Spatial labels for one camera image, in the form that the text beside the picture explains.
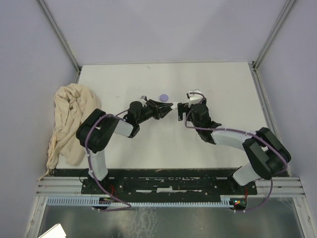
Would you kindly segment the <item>white earbud charging case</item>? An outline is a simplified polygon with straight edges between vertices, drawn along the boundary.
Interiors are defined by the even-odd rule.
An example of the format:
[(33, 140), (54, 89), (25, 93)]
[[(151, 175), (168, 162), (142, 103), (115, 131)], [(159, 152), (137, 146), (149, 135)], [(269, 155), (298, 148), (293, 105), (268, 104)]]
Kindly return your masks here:
[(177, 104), (178, 104), (177, 102), (172, 103), (171, 109), (176, 110), (178, 108)]

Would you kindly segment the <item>purple earbud charging case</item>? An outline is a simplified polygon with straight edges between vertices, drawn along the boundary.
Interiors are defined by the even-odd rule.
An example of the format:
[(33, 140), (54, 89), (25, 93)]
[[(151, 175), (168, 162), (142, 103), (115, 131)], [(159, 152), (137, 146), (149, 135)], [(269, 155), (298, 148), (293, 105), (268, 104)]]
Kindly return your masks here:
[(169, 100), (169, 96), (167, 94), (161, 94), (159, 96), (159, 99), (162, 101), (162, 102), (167, 102)]

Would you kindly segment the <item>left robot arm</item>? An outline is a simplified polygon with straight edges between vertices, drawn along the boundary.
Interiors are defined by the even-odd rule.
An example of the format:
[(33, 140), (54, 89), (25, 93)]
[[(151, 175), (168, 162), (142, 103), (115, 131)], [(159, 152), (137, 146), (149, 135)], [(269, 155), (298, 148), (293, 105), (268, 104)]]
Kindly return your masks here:
[(129, 108), (123, 111), (123, 118), (94, 109), (76, 131), (76, 138), (86, 150), (89, 175), (94, 178), (93, 189), (98, 193), (105, 193), (109, 189), (109, 180), (105, 178), (108, 174), (105, 148), (113, 134), (133, 138), (139, 132), (141, 123), (151, 118), (162, 119), (175, 108), (173, 103), (143, 97), (130, 103)]

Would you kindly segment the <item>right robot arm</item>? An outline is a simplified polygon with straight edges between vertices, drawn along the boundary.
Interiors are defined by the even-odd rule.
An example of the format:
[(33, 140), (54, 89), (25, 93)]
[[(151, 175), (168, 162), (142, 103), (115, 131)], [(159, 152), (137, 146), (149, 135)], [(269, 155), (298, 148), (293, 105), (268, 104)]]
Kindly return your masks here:
[(287, 170), (291, 155), (270, 129), (262, 127), (247, 132), (227, 128), (211, 119), (205, 102), (179, 103), (177, 110), (178, 120), (183, 120), (186, 128), (195, 129), (204, 142), (226, 145), (246, 153), (249, 162), (230, 175), (227, 182), (231, 193), (238, 194), (252, 181), (270, 180)]

